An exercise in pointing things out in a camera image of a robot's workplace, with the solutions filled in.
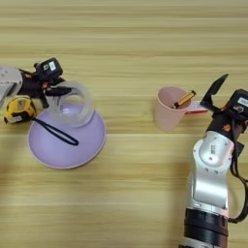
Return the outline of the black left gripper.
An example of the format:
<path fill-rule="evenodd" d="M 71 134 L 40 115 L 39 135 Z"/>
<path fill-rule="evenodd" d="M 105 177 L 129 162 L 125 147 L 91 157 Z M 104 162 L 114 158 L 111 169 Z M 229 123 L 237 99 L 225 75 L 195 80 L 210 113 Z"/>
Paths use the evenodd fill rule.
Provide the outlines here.
<path fill-rule="evenodd" d="M 22 85 L 17 94 L 29 96 L 31 99 L 39 99 L 44 109 L 49 107 L 47 97 L 60 97 L 72 91 L 71 87 L 59 86 L 59 83 L 65 81 L 62 77 L 40 80 L 37 75 L 27 73 L 21 75 Z"/>

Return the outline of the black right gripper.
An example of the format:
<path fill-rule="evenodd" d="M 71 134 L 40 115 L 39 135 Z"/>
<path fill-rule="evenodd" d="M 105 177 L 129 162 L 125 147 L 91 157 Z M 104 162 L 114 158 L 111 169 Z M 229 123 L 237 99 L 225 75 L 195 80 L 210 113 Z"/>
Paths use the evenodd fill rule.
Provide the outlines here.
<path fill-rule="evenodd" d="M 228 74 L 217 78 L 201 99 L 201 106 L 212 111 L 212 121 L 207 130 L 216 132 L 229 140 L 237 140 L 248 126 L 248 110 L 243 108 L 217 108 L 213 105 L 215 95 L 225 82 Z"/>

